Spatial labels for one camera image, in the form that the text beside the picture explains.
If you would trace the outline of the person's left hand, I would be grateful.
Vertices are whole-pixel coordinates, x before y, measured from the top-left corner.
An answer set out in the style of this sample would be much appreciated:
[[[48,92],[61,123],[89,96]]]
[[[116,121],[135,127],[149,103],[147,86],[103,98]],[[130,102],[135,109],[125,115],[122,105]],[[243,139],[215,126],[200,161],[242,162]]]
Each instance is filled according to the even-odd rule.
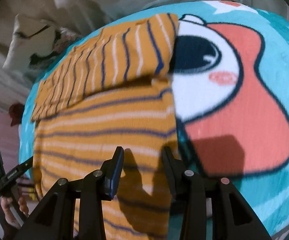
[[[21,226],[10,209],[12,202],[13,202],[12,198],[1,197],[0,204],[1,204],[1,207],[2,207],[2,210],[3,210],[3,213],[5,215],[5,219],[6,219],[7,223],[16,229],[19,229]],[[18,204],[20,207],[20,211],[25,216],[28,216],[29,208],[27,206],[27,202],[26,202],[25,198],[20,197]]]

